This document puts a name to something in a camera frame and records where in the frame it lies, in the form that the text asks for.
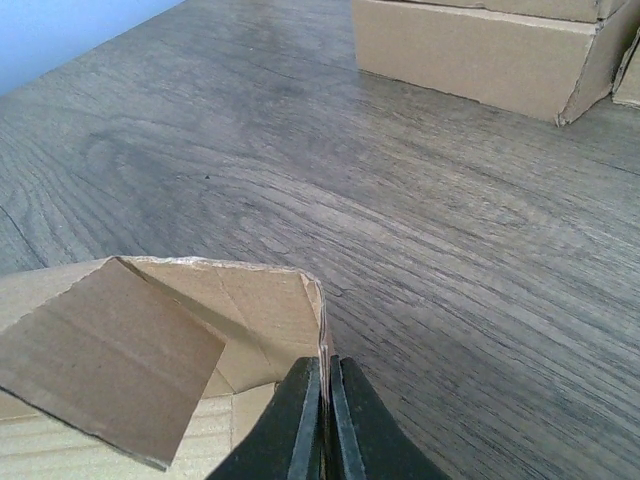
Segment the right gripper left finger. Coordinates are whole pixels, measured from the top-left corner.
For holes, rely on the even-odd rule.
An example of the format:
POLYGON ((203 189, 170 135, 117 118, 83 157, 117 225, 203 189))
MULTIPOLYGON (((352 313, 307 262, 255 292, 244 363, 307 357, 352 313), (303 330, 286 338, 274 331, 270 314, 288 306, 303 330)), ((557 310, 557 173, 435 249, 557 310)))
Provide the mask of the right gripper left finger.
POLYGON ((319 362, 294 363, 249 434, 209 480, 298 480, 321 477, 319 362))

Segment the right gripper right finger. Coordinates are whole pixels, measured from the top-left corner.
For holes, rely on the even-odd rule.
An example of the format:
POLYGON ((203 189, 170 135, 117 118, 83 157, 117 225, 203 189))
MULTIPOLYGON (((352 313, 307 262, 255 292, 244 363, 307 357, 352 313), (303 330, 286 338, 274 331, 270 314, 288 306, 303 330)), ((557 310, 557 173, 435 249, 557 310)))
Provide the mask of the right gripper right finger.
POLYGON ((448 477, 404 434, 353 358, 333 356, 330 373, 329 479, 448 477))

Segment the cardboard box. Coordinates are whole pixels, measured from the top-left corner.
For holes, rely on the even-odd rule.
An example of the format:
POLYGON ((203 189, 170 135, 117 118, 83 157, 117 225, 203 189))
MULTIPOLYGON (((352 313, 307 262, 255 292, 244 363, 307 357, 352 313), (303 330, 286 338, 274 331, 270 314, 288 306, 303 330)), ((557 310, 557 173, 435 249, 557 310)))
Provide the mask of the cardboard box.
POLYGON ((295 268, 112 256, 1 279, 5 479, 203 479, 333 345, 295 268))

